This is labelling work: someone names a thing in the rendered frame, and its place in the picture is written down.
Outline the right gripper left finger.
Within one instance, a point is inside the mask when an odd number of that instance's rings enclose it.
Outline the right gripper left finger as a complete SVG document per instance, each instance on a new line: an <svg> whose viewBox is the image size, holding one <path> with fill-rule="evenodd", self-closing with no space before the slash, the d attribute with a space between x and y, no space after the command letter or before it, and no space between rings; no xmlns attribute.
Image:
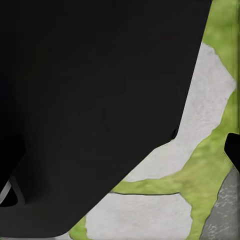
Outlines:
<svg viewBox="0 0 240 240"><path fill-rule="evenodd" d="M21 133L0 138L0 193L26 152Z"/></svg>

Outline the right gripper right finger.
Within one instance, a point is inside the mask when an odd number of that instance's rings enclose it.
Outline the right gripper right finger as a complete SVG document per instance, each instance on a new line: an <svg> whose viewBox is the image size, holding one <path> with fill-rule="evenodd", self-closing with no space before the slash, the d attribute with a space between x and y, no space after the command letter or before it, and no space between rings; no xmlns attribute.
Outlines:
<svg viewBox="0 0 240 240"><path fill-rule="evenodd" d="M228 134L225 141L224 151L240 173L240 134Z"/></svg>

